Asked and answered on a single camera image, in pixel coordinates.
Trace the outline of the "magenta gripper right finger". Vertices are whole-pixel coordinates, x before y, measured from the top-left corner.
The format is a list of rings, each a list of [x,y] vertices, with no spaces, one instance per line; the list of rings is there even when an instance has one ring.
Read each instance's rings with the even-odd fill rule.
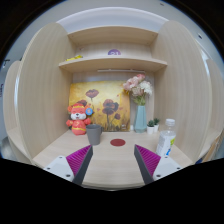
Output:
[[[169,156],[159,156],[139,145],[134,146],[134,156],[145,185],[182,169]]]

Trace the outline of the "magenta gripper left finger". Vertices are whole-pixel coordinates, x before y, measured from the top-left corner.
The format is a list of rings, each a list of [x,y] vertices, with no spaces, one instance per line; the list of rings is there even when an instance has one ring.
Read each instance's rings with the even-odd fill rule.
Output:
[[[81,185],[92,156],[93,148],[91,145],[88,145],[67,157],[58,156],[44,170],[76,185]]]

